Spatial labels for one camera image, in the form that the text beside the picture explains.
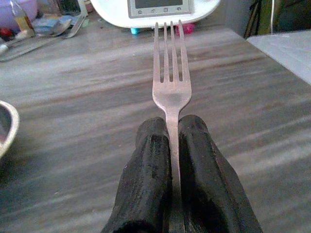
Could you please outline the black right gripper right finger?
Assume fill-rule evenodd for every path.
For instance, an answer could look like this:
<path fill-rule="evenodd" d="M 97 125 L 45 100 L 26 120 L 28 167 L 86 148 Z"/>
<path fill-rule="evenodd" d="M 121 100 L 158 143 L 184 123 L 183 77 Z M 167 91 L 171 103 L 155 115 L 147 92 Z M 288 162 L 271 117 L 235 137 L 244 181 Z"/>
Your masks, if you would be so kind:
<path fill-rule="evenodd" d="M 236 171 L 199 116 L 179 121 L 179 149 L 186 232 L 262 232 Z"/>

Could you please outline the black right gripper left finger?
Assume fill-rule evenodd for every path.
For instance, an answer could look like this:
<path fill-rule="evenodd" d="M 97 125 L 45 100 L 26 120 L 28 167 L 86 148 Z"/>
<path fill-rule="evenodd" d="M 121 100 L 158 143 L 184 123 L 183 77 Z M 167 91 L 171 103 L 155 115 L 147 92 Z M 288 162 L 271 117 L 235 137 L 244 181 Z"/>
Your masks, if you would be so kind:
<path fill-rule="evenodd" d="M 104 233 L 161 233 L 170 207 L 171 162 L 165 121 L 154 117 L 138 128 L 135 150 L 124 167 Z"/>

